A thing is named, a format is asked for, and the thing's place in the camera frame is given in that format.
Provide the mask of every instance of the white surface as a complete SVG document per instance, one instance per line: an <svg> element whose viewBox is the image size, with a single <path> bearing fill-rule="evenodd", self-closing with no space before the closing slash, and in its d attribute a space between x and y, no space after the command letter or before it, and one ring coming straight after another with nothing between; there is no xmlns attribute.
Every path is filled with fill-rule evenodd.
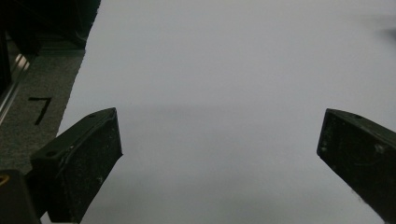
<svg viewBox="0 0 396 224"><path fill-rule="evenodd" d="M383 223L316 155L325 109L396 130L396 2L102 0L60 132L119 112L83 223Z"/></svg>

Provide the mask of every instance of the white table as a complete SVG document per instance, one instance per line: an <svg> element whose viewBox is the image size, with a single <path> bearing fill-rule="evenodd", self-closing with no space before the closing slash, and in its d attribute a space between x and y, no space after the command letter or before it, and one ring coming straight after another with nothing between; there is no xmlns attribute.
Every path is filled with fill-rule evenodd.
<svg viewBox="0 0 396 224"><path fill-rule="evenodd" d="M83 223L383 223L316 154L325 109L396 130L396 2L102 0L60 133L115 106Z"/></svg>

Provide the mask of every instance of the black plastic part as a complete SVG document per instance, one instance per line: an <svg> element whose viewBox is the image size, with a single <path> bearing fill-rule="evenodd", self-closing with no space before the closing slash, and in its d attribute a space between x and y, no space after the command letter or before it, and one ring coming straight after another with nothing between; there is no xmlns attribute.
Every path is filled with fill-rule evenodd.
<svg viewBox="0 0 396 224"><path fill-rule="evenodd" d="M46 183L53 222L80 222L121 157L115 108L85 117L32 158L38 182Z"/></svg>
<svg viewBox="0 0 396 224"><path fill-rule="evenodd" d="M33 171L25 175L25 180L30 192L31 201L35 207L35 215L42 217L49 207L46 183L42 181L39 174Z"/></svg>
<svg viewBox="0 0 396 224"><path fill-rule="evenodd" d="M4 26L22 54L37 54L41 45L32 30L30 18L14 0L2 0L0 9Z"/></svg>
<svg viewBox="0 0 396 224"><path fill-rule="evenodd" d="M39 224L23 174L0 171L0 223Z"/></svg>
<svg viewBox="0 0 396 224"><path fill-rule="evenodd" d="M62 35L64 38L69 40L70 42L74 43L76 46L84 49L86 45L86 40L81 39L76 35L75 31L67 30L63 28L60 24L54 23L52 19L49 19L46 14L40 14L36 12L32 7L28 7L26 3L22 0L6 0L9 2L11 6L17 8L21 14L26 17L30 18L30 20L36 21L49 29L55 31L59 35Z"/></svg>
<svg viewBox="0 0 396 224"><path fill-rule="evenodd" d="M0 22L0 95L5 92L10 83L11 72L9 70L6 29L4 24Z"/></svg>
<svg viewBox="0 0 396 224"><path fill-rule="evenodd" d="M386 222L396 223L396 133L327 109L318 155Z"/></svg>

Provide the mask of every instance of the printed number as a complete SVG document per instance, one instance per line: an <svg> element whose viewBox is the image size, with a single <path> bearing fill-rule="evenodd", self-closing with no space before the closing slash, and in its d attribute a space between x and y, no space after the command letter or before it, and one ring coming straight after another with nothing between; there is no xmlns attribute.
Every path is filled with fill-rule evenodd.
<svg viewBox="0 0 396 224"><path fill-rule="evenodd" d="M39 125L41 120L44 118L44 115L46 114L47 109L50 106L50 100L51 100L51 97L47 97L47 98L30 97L29 98L29 101L45 101L46 102L44 107L41 109L40 115L38 116L37 120L35 121L35 125Z"/></svg>

